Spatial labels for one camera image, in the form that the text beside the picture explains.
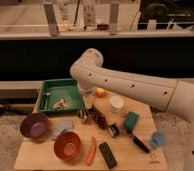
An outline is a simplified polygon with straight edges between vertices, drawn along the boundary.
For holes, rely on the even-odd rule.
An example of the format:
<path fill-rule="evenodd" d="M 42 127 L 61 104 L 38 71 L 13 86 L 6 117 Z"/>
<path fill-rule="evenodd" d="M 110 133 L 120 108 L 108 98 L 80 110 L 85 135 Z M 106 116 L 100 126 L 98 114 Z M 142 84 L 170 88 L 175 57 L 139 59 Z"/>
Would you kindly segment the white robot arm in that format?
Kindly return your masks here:
<path fill-rule="evenodd" d="M 89 48 L 71 65 L 70 75 L 77 81 L 79 92 L 89 94 L 95 87 L 104 88 L 190 123 L 191 140 L 184 171 L 194 171 L 194 84 L 105 69 L 102 64 L 102 54 Z"/>

